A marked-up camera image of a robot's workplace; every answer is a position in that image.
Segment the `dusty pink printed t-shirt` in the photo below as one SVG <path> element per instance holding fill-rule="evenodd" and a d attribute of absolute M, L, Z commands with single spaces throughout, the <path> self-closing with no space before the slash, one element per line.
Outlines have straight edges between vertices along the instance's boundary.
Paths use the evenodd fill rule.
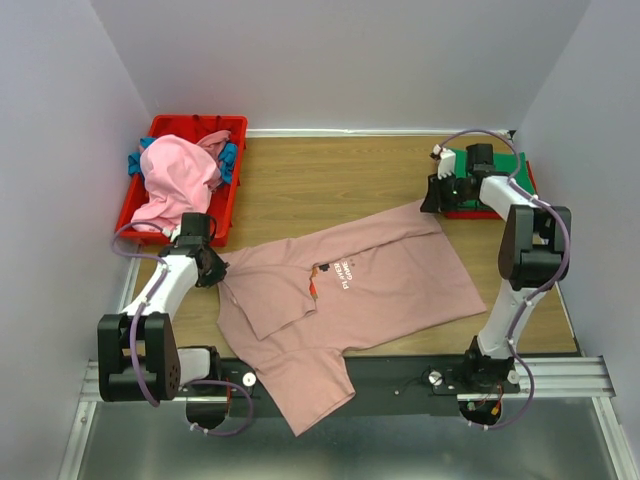
<path fill-rule="evenodd" d="M 439 222 L 418 202 L 225 261 L 218 327 L 295 435 L 354 397 L 346 351 L 485 311 Z"/>

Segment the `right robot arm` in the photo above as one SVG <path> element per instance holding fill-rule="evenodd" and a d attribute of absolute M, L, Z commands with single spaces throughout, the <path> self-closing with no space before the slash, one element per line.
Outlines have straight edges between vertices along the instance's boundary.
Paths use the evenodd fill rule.
<path fill-rule="evenodd" d="M 420 207 L 425 213 L 452 213 L 477 201 L 504 222 L 498 251 L 502 279 L 489 319 L 462 360 L 430 376 L 434 386 L 452 393 L 488 393 L 515 378 L 521 333 L 540 299 L 566 276 L 571 212 L 553 207 L 521 187 L 514 174 L 495 167 L 493 148 L 473 144 L 466 150 L 465 174 L 455 173 L 456 154 L 435 145 L 437 170 L 428 178 Z"/>

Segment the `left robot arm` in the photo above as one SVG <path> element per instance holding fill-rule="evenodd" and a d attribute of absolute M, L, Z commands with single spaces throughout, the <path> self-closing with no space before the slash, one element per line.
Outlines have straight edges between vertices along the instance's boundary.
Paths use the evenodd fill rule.
<path fill-rule="evenodd" d="M 193 288 L 220 283 L 228 264 L 211 247 L 217 221 L 205 213 L 184 213 L 171 243 L 149 259 L 156 269 L 132 302 L 98 323 L 98 384 L 107 402 L 146 401 L 156 407 L 173 399 L 188 383 L 201 395 L 214 393 L 222 380 L 220 368 L 207 360 L 182 374 L 172 317 Z"/>

